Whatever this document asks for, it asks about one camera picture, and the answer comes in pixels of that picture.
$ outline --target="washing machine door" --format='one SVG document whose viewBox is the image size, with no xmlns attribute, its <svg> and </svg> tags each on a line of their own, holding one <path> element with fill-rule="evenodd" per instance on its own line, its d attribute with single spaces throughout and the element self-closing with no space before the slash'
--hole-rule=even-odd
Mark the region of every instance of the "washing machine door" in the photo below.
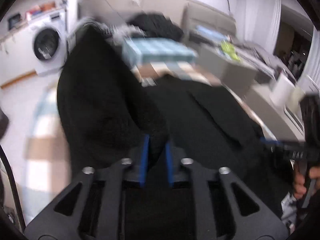
<svg viewBox="0 0 320 240">
<path fill-rule="evenodd" d="M 59 47 L 59 33 L 52 28 L 41 30 L 35 37 L 33 51 L 36 57 L 41 61 L 50 60 Z"/>
</svg>

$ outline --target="white floor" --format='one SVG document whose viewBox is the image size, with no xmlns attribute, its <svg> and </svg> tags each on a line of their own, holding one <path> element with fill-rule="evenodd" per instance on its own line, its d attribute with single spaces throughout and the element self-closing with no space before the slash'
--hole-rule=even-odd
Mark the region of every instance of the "white floor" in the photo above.
<svg viewBox="0 0 320 240">
<path fill-rule="evenodd" d="M 48 85 L 58 79 L 58 73 L 34 76 L 0 91 L 0 106 L 10 122 L 0 144 L 20 185 L 24 184 L 24 154 L 35 108 Z"/>
</svg>

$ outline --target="wooden baseboard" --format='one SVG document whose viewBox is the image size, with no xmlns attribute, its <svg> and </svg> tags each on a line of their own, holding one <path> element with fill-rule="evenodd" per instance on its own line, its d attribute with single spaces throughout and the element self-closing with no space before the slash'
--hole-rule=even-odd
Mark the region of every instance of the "wooden baseboard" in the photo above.
<svg viewBox="0 0 320 240">
<path fill-rule="evenodd" d="M 15 79 L 12 79 L 12 80 L 10 80 L 10 81 L 7 82 L 7 83 L 2 84 L 2 85 L 0 86 L 0 88 L 1 88 L 1 89 L 7 88 L 7 87 L 9 87 L 9 86 L 11 86 L 11 85 L 13 85 L 13 84 L 21 81 L 21 80 L 27 79 L 27 78 L 29 78 L 29 77 L 33 77 L 33 76 L 35 76 L 35 75 L 37 75 L 36 71 L 31 71 L 31 72 L 29 72 L 29 73 L 26 73 L 26 74 L 24 74 L 24 75 L 21 75 L 21 76 L 16 77 Z"/>
</svg>

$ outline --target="white washing machine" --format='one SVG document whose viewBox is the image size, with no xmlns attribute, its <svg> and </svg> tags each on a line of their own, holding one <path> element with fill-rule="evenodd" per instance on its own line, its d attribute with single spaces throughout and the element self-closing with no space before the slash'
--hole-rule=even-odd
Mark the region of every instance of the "white washing machine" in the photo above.
<svg viewBox="0 0 320 240">
<path fill-rule="evenodd" d="M 39 76 L 59 71 L 67 58 L 66 12 L 46 13 L 31 20 L 28 26 L 32 64 Z"/>
</svg>

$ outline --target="checkered tablecloth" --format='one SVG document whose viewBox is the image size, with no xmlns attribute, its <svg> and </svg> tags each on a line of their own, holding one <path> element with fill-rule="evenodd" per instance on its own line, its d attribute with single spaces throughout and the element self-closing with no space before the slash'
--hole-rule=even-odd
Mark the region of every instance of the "checkered tablecloth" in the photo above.
<svg viewBox="0 0 320 240">
<path fill-rule="evenodd" d="M 184 44 L 163 38 L 126 39 L 122 47 L 122 58 L 132 67 L 150 62 L 194 63 L 197 56 Z"/>
<path fill-rule="evenodd" d="M 187 62 L 150 63 L 135 67 L 132 72 L 143 83 L 170 74 L 184 80 L 194 80 L 212 86 L 221 82 L 201 67 Z M 267 129 L 257 116 L 230 91 L 248 115 Z M 23 212 L 28 224 L 70 183 L 68 144 L 57 109 L 57 84 L 48 88 L 39 102 L 26 149 Z"/>
</svg>

